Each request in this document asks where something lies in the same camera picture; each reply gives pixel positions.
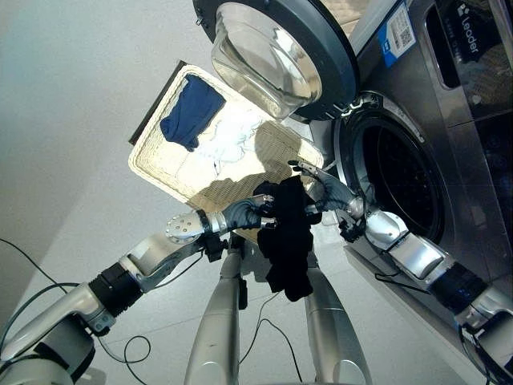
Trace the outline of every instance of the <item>white cloth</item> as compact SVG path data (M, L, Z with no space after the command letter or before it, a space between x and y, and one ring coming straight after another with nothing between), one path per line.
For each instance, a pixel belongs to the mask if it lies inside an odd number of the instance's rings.
M235 163L242 159L244 151L255 150L249 138L262 124L262 118L253 111L235 108L225 109L222 114L215 123L213 138L201 143L196 152L217 162Z

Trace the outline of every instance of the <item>woven basket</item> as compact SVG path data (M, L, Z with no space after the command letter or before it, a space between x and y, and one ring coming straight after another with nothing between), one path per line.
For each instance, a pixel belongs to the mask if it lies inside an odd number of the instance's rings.
M198 136L201 144L209 141L216 123L223 114L241 108L261 116L262 125L249 141L255 151L247 151L236 163L214 165L197 152L188 152L179 144L167 142L160 131L160 121L169 115L187 80L186 75L202 78L219 92L226 103ZM233 201L250 197L254 188L268 180L278 183L292 176L288 160L304 160L322 167L322 154L307 140L280 125L260 108L232 88L198 67L183 67L168 88L159 106L151 116L128 164L133 172L161 188L178 201L205 212L220 211ZM256 240L256 232L242 232Z

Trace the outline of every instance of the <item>front-loading washing machine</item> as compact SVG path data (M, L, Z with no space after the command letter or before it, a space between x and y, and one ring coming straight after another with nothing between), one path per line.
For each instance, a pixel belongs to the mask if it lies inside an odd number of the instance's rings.
M511 295L511 3L413 1L417 43L390 63L380 31L397 8L357 56L357 107L334 124L338 172ZM390 272L364 237L350 246Z
M371 2L357 55L337 2L193 3L229 86L277 119L329 121L348 186L511 295L511 0ZM364 237L349 245L390 273Z

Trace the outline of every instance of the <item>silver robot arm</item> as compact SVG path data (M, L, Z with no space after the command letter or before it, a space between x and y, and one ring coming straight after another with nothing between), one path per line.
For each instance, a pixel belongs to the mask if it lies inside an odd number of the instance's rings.
M209 261L220 259L226 247L220 235L234 229L273 228L275 220L262 217L272 202L271 196L260 195L234 202L218 213L198 210L172 218L165 235L142 240L97 278L75 287L0 346L0 364L4 364L0 384L47 377L55 383L69 383L69 378L62 380L66 378L63 370L74 382L94 355L86 327L96 335L108 333L115 317L201 249Z
M311 213L342 209L363 223L365 227L360 230L369 242L386 251L418 287L454 314L460 333L465 330L470 336L478 356L497 383L513 381L511 298L489 286L433 242L411 233L397 215L366 209L363 199L334 176L311 164L289 163L295 171L318 180L325 188L325 196L310 207Z

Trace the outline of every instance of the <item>black cable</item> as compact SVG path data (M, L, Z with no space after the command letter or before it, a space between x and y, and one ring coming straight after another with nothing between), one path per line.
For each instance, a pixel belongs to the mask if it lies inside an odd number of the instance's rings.
M125 365L127 365L127 368L128 370L130 371L131 375L134 376L134 378L139 381L140 383L142 383L143 385L147 385L130 367L130 361L128 361L127 359L127 349L128 349L128 345L130 345L130 342L134 341L136 338L142 338L143 340L146 341L147 343L147 354L146 354L146 357L144 357L144 359L146 359L149 355L150 355L150 352L151 352L151 344L150 344L150 341L142 336L142 335L136 335L135 337L132 337L130 338L127 343L125 344L125 347L123 349L123 358L125 360Z
M255 339L257 338L258 330L262 326L263 322L267 322L270 326L272 326L273 328L278 330L281 333L281 335L285 338L285 341L289 345L290 352L292 353L292 360L294 361L294 366L296 367L297 377L299 378L299 382L302 383L303 378L301 377L301 373L299 372L299 366L297 365L296 355L294 353L294 349L292 348L292 343L290 343L289 337L287 337L287 334L285 334L285 332L282 329L280 329L278 326L274 325L268 318L262 318L260 320L260 322L258 322L258 326L256 327L257 329L255 332L255 338L253 339L252 344L254 343ZM249 352L251 351L251 348L252 348L252 345L250 346L248 352L246 353L246 355L244 356L243 359L245 359L248 356Z
M191 265L187 266L184 271L180 272L179 274L177 274L175 277L171 278L169 281L161 284L161 285L157 285L153 288L153 290L155 289L160 289L161 287L164 287L164 286L167 286L169 285L171 282L174 282L177 278L181 277L182 275L184 275L185 273L187 273L187 271L189 269L191 269L196 263L198 263L200 261L200 259L203 258L203 250L201 250L201 255L198 259L196 259Z
M44 271L41 267L39 267L39 265L38 265L37 263L35 263L35 262L34 262L34 260L33 260L31 257L29 257L29 254L25 253L23 250L21 250L19 247L17 247L17 246L16 246L14 243L12 243L12 242L9 242L9 241L7 241L7 240L5 240L5 239L3 239L3 238L0 238L0 241L2 241L2 242L4 242L4 243L6 243L6 244L8 244L8 245L10 245L10 246L12 246L12 247L14 247L17 251L19 251L21 254L23 254L23 256L24 256L26 259L28 259L28 260L30 261L30 263L31 263L32 265L34 265L34 267L35 267L37 270L39 270L39 272L40 272L42 275L44 275L46 278L48 278L50 281L52 281L55 285L58 285L57 281L55 281L52 277L50 277L47 273L45 273L45 271ZM64 293L67 293L67 291L65 291L65 290L64 290L64 288L62 288L62 287L61 287L61 290L62 290Z
M481 373L485 379L487 379L486 385L493 383L495 385L499 385L495 380L493 380L490 377L490 372L488 371L488 368L485 366L485 369L483 370L480 365L475 361L474 357L472 357L471 353L468 351L467 343L465 342L465 337L463 337L463 328L461 325L458 325L458 336L459 341L462 344L463 351L465 352L465 355L467 358L471 361L471 363L475 366L475 368Z
M36 299L41 297L43 294L45 294L47 291L55 289L56 287L76 287L78 286L78 283L75 282L64 282L64 283L55 283L54 285L49 285L45 287L44 289L41 289L36 294L34 294L32 297L30 297L16 312L13 314L11 318L9 318L9 321L7 321L6 325L3 327L2 337L0 338L0 351L2 351L3 344L6 341L7 333L9 332L9 329L13 326L14 321L16 321L16 318L19 317L19 315Z
M248 351L246 351L246 354L239 361L239 365L241 365L243 363L243 361L246 359L246 357L248 357L249 352L251 351L251 349L253 348L253 345L255 344L255 341L257 340L258 330L260 329L260 326L262 325L262 322L266 321L266 322L269 323L269 325L271 325L276 330L278 330L281 333L281 335L283 335L283 337L285 338L285 341L289 344L290 352L292 353L292 359L294 361L294 366L296 367L297 377L299 378L300 382L303 382L303 378L301 377L301 373L299 372L299 366L297 365L296 355L294 354L294 349L292 348L292 344L290 343L290 340L287 337L287 334L285 334L285 332L282 329L280 329L278 326L274 325L268 318L262 318L261 319L261 317L262 317L262 310L264 310L264 306L267 305L269 302L271 302L274 298L276 298L278 294L279 293L274 294L271 298L269 298L268 300L264 301L264 303L262 303L262 305L260 306L260 311L258 313L258 320L256 321L255 333L253 335L251 343L249 344Z
M23 355L22 357L15 357L13 359L8 359L4 362L2 367L0 367L0 376L3 374L4 371L7 370L8 367L11 365L14 365L15 363L19 363L20 361L25 361L27 359L40 359L40 355Z
M239 361L239 365L241 365L242 362L246 359L246 357L248 357L248 354L251 351L251 349L253 348L253 344L255 343L255 340L257 339L258 328L260 327L260 320L262 317L262 310L264 309L264 306L267 305L269 302L271 302L274 298L276 298L278 296L278 294L279 293L274 294L270 299L264 301L264 303L262 303L262 305L260 306L260 312L258 313L258 319L256 321L256 327L255 327L255 333L253 334L253 340L249 344L249 348L246 351L246 354Z
M132 361L127 361L125 359L122 359L120 358L119 356L115 355L114 353L112 353L111 349L104 344L103 340L101 339L101 337L98 337L98 342L99 344L101 345L101 347L103 348L103 350L105 351L105 353L107 353L107 355L109 357L111 357L112 359L114 359L115 361L117 361L118 363L141 363L143 362L145 359L148 358L148 356L150 355L150 352L151 352L151 343L148 341L148 339L146 337L144 337L143 335L135 335L133 338L142 338L146 341L146 343L148 344L148 349L147 349L147 353L144 357L142 357L141 359L134 359Z
M410 286L410 285L407 285L406 283L392 281L390 279L383 279L383 278L386 278L386 277L395 277L395 276L399 275L399 273L400 273L399 271L397 273L394 273L394 274L374 273L374 278L376 278L376 280L380 281L380 282L391 283L393 285L397 285L397 286L401 286L401 287L406 287L407 289L415 290L415 291L418 291L420 293L424 293L424 294L429 294L430 295L430 293L428 291L419 289L418 287Z

